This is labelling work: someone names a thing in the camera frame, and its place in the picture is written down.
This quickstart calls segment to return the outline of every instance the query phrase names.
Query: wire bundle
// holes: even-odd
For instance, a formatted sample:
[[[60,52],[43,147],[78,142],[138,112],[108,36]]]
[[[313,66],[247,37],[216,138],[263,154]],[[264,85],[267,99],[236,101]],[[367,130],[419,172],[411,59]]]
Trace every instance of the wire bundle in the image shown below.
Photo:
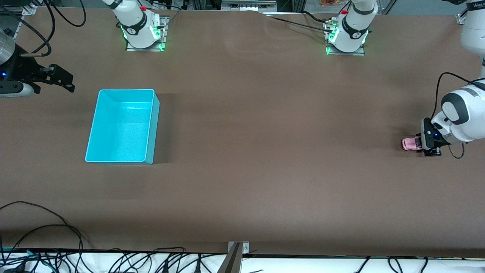
[[[35,54],[35,53],[39,52],[41,49],[43,49],[44,47],[47,47],[47,52],[40,54],[40,57],[45,57],[45,56],[49,56],[52,53],[52,48],[51,48],[49,42],[52,39],[52,37],[54,36],[54,32],[56,31],[56,19],[54,17],[54,13],[52,12],[52,9],[51,9],[50,6],[52,6],[55,9],[55,11],[70,25],[72,25],[74,27],[82,27],[86,23],[86,9],[84,7],[84,3],[82,2],[82,0],[79,0],[79,2],[81,3],[81,7],[82,7],[83,20],[82,20],[81,24],[74,24],[73,22],[69,21],[69,19],[67,19],[64,16],[64,14],[61,13],[61,11],[57,8],[56,5],[54,5],[54,3],[51,0],[45,0],[46,8],[49,11],[50,20],[51,20],[51,23],[52,23],[50,34],[47,37],[47,39],[44,38],[44,36],[42,34],[40,34],[40,32],[38,30],[36,30],[32,25],[30,25],[29,23],[24,21],[22,18],[18,17],[17,15],[15,15],[14,13],[12,13],[8,9],[6,9],[5,6],[0,5],[0,10],[2,10],[3,12],[7,13],[10,16],[12,16],[17,21],[19,21],[20,23],[22,23],[26,27],[28,27],[30,30],[32,30],[37,36],[39,36],[39,38],[43,41],[43,43],[39,47],[37,47],[34,51],[32,51],[31,54]]]
[[[37,268],[38,264],[43,264],[43,265],[49,267],[52,270],[53,273],[61,273],[61,269],[64,268],[64,267],[67,267],[67,271],[69,273],[72,273],[71,266],[74,268],[74,273],[77,273],[77,272],[79,272],[78,271],[79,265],[82,264],[90,273],[95,273],[93,270],[91,270],[86,265],[84,259],[82,258],[82,253],[84,251],[84,244],[83,244],[83,237],[82,237],[82,234],[79,231],[79,229],[70,225],[65,220],[65,218],[62,217],[61,215],[59,215],[58,213],[56,213],[56,212],[54,212],[54,211],[52,211],[52,210],[50,210],[50,209],[48,209],[44,206],[37,205],[37,204],[34,204],[34,203],[30,203],[30,202],[25,202],[25,201],[11,202],[11,203],[8,203],[8,204],[0,207],[0,211],[2,209],[5,209],[8,206],[11,206],[11,205],[14,205],[14,204],[26,204],[26,205],[31,205],[31,206],[41,208],[41,209],[55,215],[57,218],[59,218],[61,220],[62,224],[48,224],[48,225],[42,225],[40,227],[32,229],[29,232],[27,232],[24,236],[22,236],[11,248],[4,248],[2,241],[1,241],[1,237],[0,237],[0,252],[1,252],[0,268],[5,267],[5,266],[16,265],[18,268],[22,269],[22,268],[25,268],[25,264],[27,262],[33,261],[33,262],[36,262],[36,264],[34,265],[33,270],[31,270],[32,273],[35,272],[35,269]],[[31,235],[32,233],[34,233],[34,232],[36,232],[40,229],[46,229],[46,228],[49,228],[49,227],[65,227],[65,228],[69,229],[72,233],[74,233],[74,235],[76,235],[76,237],[79,240],[78,250],[76,252],[67,252],[67,253],[63,253],[62,250],[55,249],[55,248],[42,249],[41,251],[27,250],[27,253],[28,253],[27,256],[11,257],[12,253],[14,253],[14,251],[17,250],[20,243],[26,237],[28,237],[29,235]],[[186,249],[184,247],[181,247],[181,246],[157,248],[157,249],[154,249],[153,251],[151,251],[149,253],[130,252],[130,251],[121,250],[119,248],[113,248],[113,249],[109,249],[109,250],[105,250],[105,251],[99,251],[99,252],[116,251],[116,252],[120,252],[120,253],[123,254],[110,267],[110,269],[108,270],[108,273],[119,273],[119,272],[121,272],[122,266],[126,265],[126,264],[129,264],[129,267],[127,269],[125,269],[123,271],[123,273],[128,273],[128,271],[131,270],[131,269],[134,269],[138,273],[138,270],[140,268],[142,268],[144,265],[146,265],[148,262],[150,262],[150,268],[149,268],[148,272],[151,270],[152,263],[153,263],[152,262],[152,256],[154,254],[163,253],[164,250],[175,250],[175,249],[180,249],[182,252],[179,253],[179,254],[174,254],[174,253],[169,254],[167,259],[165,259],[165,261],[163,263],[161,263],[161,265],[156,269],[155,273],[168,273],[168,270],[171,267],[173,267],[175,264],[178,264],[177,265],[177,271],[176,271],[178,273],[178,272],[182,271],[183,269],[187,268],[190,264],[197,262],[198,260],[209,271],[209,273],[211,273],[210,270],[206,267],[206,265],[201,260],[203,258],[206,258],[206,257],[210,257],[210,256],[214,256],[214,255],[220,255],[220,254],[210,254],[210,255],[206,255],[206,256],[200,256],[198,259],[190,262],[189,264],[185,265],[184,267],[182,267],[182,269],[179,270],[181,260],[184,257],[190,255],[190,254],[185,253]],[[69,258],[69,256],[72,256],[72,255],[75,255],[75,254],[78,254],[79,257],[77,258],[77,260],[72,261]],[[145,255],[142,258],[138,259],[137,261],[131,263],[130,259],[134,258],[136,255],[139,255],[139,254],[145,254]]]

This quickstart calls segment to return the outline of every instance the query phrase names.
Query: black cable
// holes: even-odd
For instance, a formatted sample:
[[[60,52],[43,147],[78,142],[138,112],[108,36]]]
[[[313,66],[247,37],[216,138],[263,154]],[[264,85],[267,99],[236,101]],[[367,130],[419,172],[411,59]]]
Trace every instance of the black cable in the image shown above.
[[[458,17],[462,17],[463,15],[467,14],[467,12],[468,12],[468,9],[465,9],[462,13],[460,13]]]
[[[485,80],[485,78],[476,79],[476,80],[473,80],[471,82],[474,83],[474,82],[481,81],[481,80]]]
[[[424,269],[426,268],[427,265],[428,265],[428,257],[424,257],[424,264],[423,264],[423,267],[421,267],[420,273],[424,272]]]
[[[134,269],[136,272],[138,272],[138,270],[139,270],[139,269],[141,269],[141,268],[142,268],[142,267],[143,267],[143,266],[146,264],[146,262],[148,262],[148,260],[150,260],[150,268],[149,268],[149,269],[148,269],[148,271],[147,271],[147,272],[150,272],[150,270],[151,270],[151,266],[152,266],[152,259],[151,259],[151,255],[153,255],[153,254],[147,254],[145,257],[143,257],[143,258],[139,259],[138,261],[134,262],[134,263],[131,265],[131,267],[132,267],[132,268],[133,268],[133,269]],[[141,266],[139,266],[139,267],[135,267],[135,265],[136,265],[137,263],[141,262],[143,259],[145,259],[145,261],[142,263],[142,265],[141,265]]]
[[[22,24],[24,24],[26,27],[28,27],[31,31],[33,31],[37,36],[39,36],[39,38],[42,39],[42,41],[46,44],[47,46],[47,52],[46,53],[42,53],[41,56],[42,57],[45,57],[45,56],[48,56],[50,55],[50,53],[52,52],[52,48],[50,47],[50,44],[49,42],[47,42],[47,40],[44,38],[44,36],[42,36],[42,34],[40,34],[40,32],[38,32],[33,26],[31,26],[29,23],[27,23],[26,21],[22,20],[22,18],[18,17],[17,15],[15,15],[14,13],[12,13],[11,11],[9,11],[8,9],[6,9],[4,6],[1,6],[0,5],[0,10],[6,12],[8,15],[12,16],[13,18],[15,18],[17,21],[21,22]]]
[[[271,16],[271,18],[273,18],[275,20],[280,20],[280,21],[283,21],[283,22],[287,22],[287,23],[290,23],[290,24],[299,25],[299,26],[306,27],[306,28],[316,29],[316,30],[320,30],[320,31],[324,31],[324,32],[331,32],[331,30],[328,30],[328,29],[316,28],[316,27],[312,27],[312,26],[300,24],[300,23],[297,23],[297,22],[292,22],[292,21],[288,21],[288,20],[285,20],[285,19],[276,18],[274,16]]]
[[[0,252],[1,252],[1,260],[2,260],[3,263],[5,263],[6,260],[5,260],[5,255],[3,253],[3,243],[1,241],[1,236],[0,236]]]
[[[130,269],[130,268],[131,268],[131,262],[130,262],[129,260],[130,260],[131,258],[135,257],[136,255],[138,255],[138,253],[134,253],[134,254],[133,254],[133,255],[131,255],[131,256],[128,256],[128,255],[127,255],[127,256],[126,256],[126,260],[125,260],[125,261],[120,262],[120,264],[118,265],[118,267],[115,269],[115,271],[114,271],[114,272],[115,272],[115,273],[120,272],[120,271],[121,271],[121,266],[122,266],[124,263],[126,263],[126,262],[127,262],[129,265],[130,265],[130,267],[128,267],[128,269]]]
[[[389,14],[389,12],[391,11],[391,9],[394,7],[394,5],[397,3],[397,0],[394,0],[394,2],[392,3],[392,5],[389,7],[389,9],[387,10],[386,12],[386,15]]]
[[[41,256],[40,256],[40,254],[37,254],[37,256],[38,256],[38,258],[37,258],[37,262],[35,263],[35,265],[33,266],[32,270],[31,270],[31,272],[32,272],[32,273],[35,273],[35,270],[37,269],[37,266],[38,266],[38,265],[39,265],[39,263],[40,263],[40,258],[41,258]]]
[[[50,40],[52,39],[52,37],[54,36],[54,32],[56,31],[56,18],[54,17],[54,13],[52,12],[52,9],[50,8],[49,6],[49,3],[50,3],[50,0],[47,0],[46,1],[46,8],[47,10],[49,11],[49,14],[50,14],[50,20],[52,21],[52,28],[50,30],[50,34],[49,36],[47,37],[46,41],[44,43],[42,43],[42,45],[40,45],[38,48],[36,48],[34,51],[32,51],[32,53],[37,53],[39,52],[39,50],[41,50],[44,46],[46,46],[47,43],[50,42]]]
[[[279,12],[281,12],[285,7],[286,5],[290,2],[290,0],[286,1],[286,3],[279,9]]]
[[[190,254],[185,254],[185,255],[184,255],[183,253],[180,253],[180,254],[178,254],[178,255],[177,255],[177,254],[175,254],[175,255],[174,255],[174,257],[173,257],[171,260],[167,261],[166,265],[164,265],[164,267],[163,267],[163,271],[162,271],[162,273],[168,273],[168,270],[169,270],[169,269],[170,269],[172,266],[174,266],[174,265],[175,265],[177,262],[178,262],[178,265],[180,266],[180,261],[181,261],[183,258],[185,258],[185,257],[189,256]]]
[[[476,83],[475,83],[475,81],[469,81],[469,80],[467,80],[467,79],[465,79],[465,78],[463,78],[463,77],[461,77],[461,76],[456,75],[455,73],[451,73],[451,72],[443,72],[443,73],[442,73],[442,74],[439,76],[439,78],[438,78],[438,83],[436,84],[435,108],[433,109],[433,113],[432,113],[432,115],[431,115],[430,119],[432,119],[432,118],[435,116],[435,113],[436,113],[436,108],[437,108],[437,106],[438,106],[438,92],[439,92],[439,83],[441,82],[441,78],[442,78],[444,75],[451,75],[451,76],[454,76],[454,77],[456,77],[456,78],[458,78],[458,79],[460,79],[460,80],[462,80],[462,81],[464,81],[464,82],[466,82],[466,83],[468,83],[468,84],[470,84],[470,85],[474,85],[474,86],[476,86],[476,87],[480,88],[481,90],[484,90],[484,91],[485,91],[485,88],[483,88],[482,86],[480,86],[480,85],[476,84]]]
[[[172,6],[172,5],[167,5],[165,3],[160,3],[159,0],[153,0],[153,1],[149,1],[152,5],[155,4],[155,5],[160,5],[160,6],[166,6],[167,8],[170,7],[170,8],[176,8],[176,9],[179,9],[179,10],[182,10],[181,8],[179,7],[176,7],[176,6]]]
[[[207,255],[207,256],[203,256],[203,257],[201,257],[200,259],[207,258],[207,257],[211,257],[211,256],[216,256],[216,255],[223,255],[223,254],[209,254],[209,255]],[[193,263],[197,262],[198,260],[199,260],[199,259],[197,258],[197,259],[195,259],[195,260],[191,261],[190,263],[188,263],[188,264],[186,264],[184,267],[182,267],[182,268],[180,269],[180,271],[179,271],[179,270],[175,271],[175,273],[180,273],[180,272],[182,272],[182,271],[183,271],[184,269],[186,269],[186,268],[187,268],[189,265],[191,265],[191,264],[193,264]]]
[[[202,271],[200,270],[200,264],[202,263],[201,257],[202,257],[202,254],[199,253],[198,259],[197,259],[197,264],[195,265],[194,273],[202,273]]]
[[[56,252],[56,258],[54,260],[54,267],[55,269],[57,270],[57,272],[60,272],[60,267],[62,266],[62,262],[64,262],[67,266],[67,269],[69,270],[69,273],[71,273],[71,267],[69,266],[69,264],[63,259],[64,258],[67,258],[67,255],[68,254],[65,254],[65,255],[62,255],[61,252],[55,248],[46,248],[44,250],[53,250],[54,252]]]
[[[371,259],[370,256],[367,256],[365,261],[360,265],[359,269],[355,273],[361,273],[362,269],[364,269],[365,264]]]
[[[316,18],[315,16],[313,16],[313,14],[311,14],[310,12],[308,11],[302,11],[301,13],[303,14],[306,14],[308,16],[310,16],[313,20],[317,21],[317,22],[320,22],[320,23],[325,23],[325,20],[322,20],[322,19],[318,19]]]
[[[450,153],[452,154],[452,156],[456,159],[462,159],[463,156],[465,155],[465,145],[464,145],[464,143],[461,144],[461,156],[456,156],[456,155],[453,154],[452,149],[451,149],[451,145],[448,145],[448,149],[450,150]]]
[[[177,270],[175,270],[175,272],[178,272],[178,269],[180,268],[180,262],[182,261],[182,258],[183,258],[183,257],[182,257],[182,255],[180,255],[180,259],[178,259]]]
[[[59,11],[59,9],[54,5],[54,3],[49,0],[50,4],[52,5],[52,7],[57,11],[57,13],[66,21],[68,22],[71,26],[73,27],[77,27],[77,28],[80,28],[82,27],[85,23],[86,23],[86,9],[84,8],[84,3],[82,2],[82,0],[79,0],[79,2],[81,2],[81,8],[82,8],[82,16],[83,16],[83,19],[82,19],[82,23],[79,24],[79,25],[76,25],[74,24],[73,22],[69,21],[69,19],[67,19],[64,14],[61,13],[61,11]]]
[[[122,255],[120,258],[118,258],[118,259],[117,259],[117,260],[116,260],[116,261],[113,263],[113,265],[112,265],[112,266],[110,267],[110,269],[108,270],[108,273],[111,273],[111,272],[116,272],[116,271],[117,271],[117,269],[121,267],[121,264],[123,263],[123,258],[128,258],[128,255],[129,255],[128,253],[123,253],[123,255]],[[118,262],[120,262],[120,265],[119,265],[118,267],[116,267],[116,268],[114,269],[114,271],[112,271],[112,270],[113,270],[113,268],[116,266],[116,264],[117,264]]]
[[[343,7],[340,9],[339,14],[342,12],[342,10],[343,10],[343,9],[344,9],[346,6],[348,6],[348,7],[347,7],[347,10],[349,10],[350,5],[352,5],[352,1],[349,1],[347,4],[345,4],[345,5],[344,5],[344,6],[343,6]]]
[[[20,244],[20,242],[21,242],[21,241],[22,241],[22,240],[23,240],[23,239],[24,239],[26,236],[28,236],[28,234],[30,234],[30,233],[32,233],[32,232],[34,232],[34,231],[38,230],[38,229],[45,228],[45,227],[48,227],[48,226],[65,226],[65,227],[69,228],[69,230],[71,230],[71,231],[72,231],[72,232],[73,232],[73,233],[74,233],[74,234],[75,234],[75,235],[78,237],[78,239],[79,239],[79,244],[78,244],[79,258],[78,258],[78,261],[77,261],[77,263],[76,263],[74,273],[77,273],[77,272],[78,272],[78,265],[79,265],[79,262],[80,262],[80,261],[81,261],[81,262],[82,262],[82,263],[83,263],[83,264],[86,266],[86,264],[84,263],[84,260],[82,259],[82,251],[83,251],[83,249],[84,249],[84,244],[83,244],[83,242],[82,242],[82,234],[81,234],[81,232],[80,232],[80,231],[79,231],[79,230],[78,230],[76,227],[69,225],[69,224],[67,223],[67,221],[64,219],[64,217],[62,217],[62,216],[61,216],[61,215],[59,215],[58,213],[56,213],[56,212],[54,212],[54,211],[52,211],[52,210],[50,210],[50,209],[48,209],[48,208],[46,208],[46,207],[44,207],[44,206],[41,206],[41,205],[38,205],[38,204],[34,204],[34,203],[30,203],[30,202],[26,202],[26,201],[15,201],[15,202],[8,203],[8,204],[6,204],[6,205],[4,205],[4,206],[0,207],[0,210],[4,209],[4,208],[6,208],[6,207],[8,207],[8,206],[10,206],[10,205],[13,205],[13,204],[27,204],[27,205],[32,205],[32,206],[39,207],[39,208],[41,208],[41,209],[43,209],[43,210],[45,210],[45,211],[48,211],[48,212],[50,212],[50,213],[54,214],[55,216],[57,216],[57,217],[58,217],[58,218],[59,218],[59,219],[60,219],[60,220],[61,220],[61,221],[64,223],[64,225],[62,225],[62,224],[51,224],[51,225],[44,225],[44,226],[41,226],[41,227],[35,228],[35,229],[33,229],[33,230],[29,231],[29,232],[28,232],[26,235],[24,235],[24,236],[23,236],[23,237],[22,237],[22,238],[21,238],[21,239],[20,239],[20,240],[19,240],[19,241],[16,243],[16,245]]]
[[[168,273],[168,259],[173,255],[173,253],[170,253],[167,258],[160,264],[160,266],[157,267],[157,269],[155,270],[155,273],[159,273],[160,270],[163,269],[163,272],[167,272]]]
[[[200,259],[200,264],[202,264],[202,266],[206,268],[207,272],[212,273],[212,271],[210,271],[210,269],[206,266],[202,259]]]
[[[391,264],[391,260],[395,260],[396,261],[397,266],[399,267],[399,272],[394,269],[394,267]],[[403,269],[401,268],[401,264],[399,263],[399,261],[395,257],[389,257],[388,258],[388,265],[392,269],[392,271],[394,271],[395,273],[403,273]]]

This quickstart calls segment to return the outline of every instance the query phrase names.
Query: metal bracket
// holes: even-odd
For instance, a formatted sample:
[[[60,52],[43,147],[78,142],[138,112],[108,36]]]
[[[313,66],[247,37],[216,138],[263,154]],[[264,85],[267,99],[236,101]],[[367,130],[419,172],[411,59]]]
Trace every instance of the metal bracket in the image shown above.
[[[467,14],[462,12],[460,14],[455,15],[455,18],[458,25],[463,26],[465,24],[465,20],[467,19]]]
[[[229,242],[227,244],[227,251],[229,252],[231,250],[231,247],[237,242]],[[243,254],[248,254],[249,253],[249,242],[241,242],[242,243],[242,253]]]
[[[330,43],[330,39],[333,38],[333,35],[335,35],[335,32],[336,32],[336,28],[337,28],[336,19],[337,19],[336,17],[333,17],[331,20],[327,20],[325,23],[323,23],[324,29],[332,31],[332,32],[325,32],[324,34],[327,55],[364,56],[365,52],[364,52],[363,45],[361,45],[358,50],[348,53],[348,52],[342,52],[338,50],[332,43]]]
[[[243,251],[246,250],[245,243],[247,243],[247,251],[249,251],[249,242],[229,242],[229,252],[217,273],[241,273]]]
[[[167,42],[169,21],[170,21],[169,16],[160,16],[160,24],[157,24],[157,25],[163,26],[163,28],[158,30],[160,31],[160,40],[153,43],[153,45],[144,49],[139,49],[132,46],[128,41],[126,41],[126,51],[147,51],[147,52],[165,51],[165,43]]]

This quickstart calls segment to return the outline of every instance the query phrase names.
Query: green led light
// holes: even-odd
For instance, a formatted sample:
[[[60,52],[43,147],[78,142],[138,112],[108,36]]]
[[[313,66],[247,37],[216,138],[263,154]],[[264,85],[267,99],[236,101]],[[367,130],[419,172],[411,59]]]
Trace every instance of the green led light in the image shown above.
[[[158,49],[159,49],[160,51],[165,51],[165,42],[160,43],[160,44],[158,45]]]
[[[159,38],[159,36],[160,36],[160,32],[155,33],[155,32],[153,31],[154,29],[156,30],[156,28],[150,28],[150,30],[151,30],[151,32],[152,32],[152,34],[153,34],[153,38],[154,38],[154,39],[158,39],[158,38]]]
[[[122,28],[121,31],[123,32],[123,37],[125,38],[125,40],[128,40],[128,38],[126,38],[125,30]]]
[[[362,44],[364,44],[364,43],[365,43],[365,39],[367,38],[367,35],[368,35],[368,34],[369,34],[369,32],[367,31],[367,32],[365,33],[365,35],[364,35],[364,39],[362,40]]]

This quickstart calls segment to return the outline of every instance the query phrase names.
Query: pink object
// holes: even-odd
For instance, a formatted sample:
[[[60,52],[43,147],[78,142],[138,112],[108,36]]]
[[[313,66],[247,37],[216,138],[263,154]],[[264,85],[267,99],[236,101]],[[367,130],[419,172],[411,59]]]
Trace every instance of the pink object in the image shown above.
[[[421,147],[421,139],[419,137],[403,139],[402,146],[406,151],[419,151],[423,149]]]

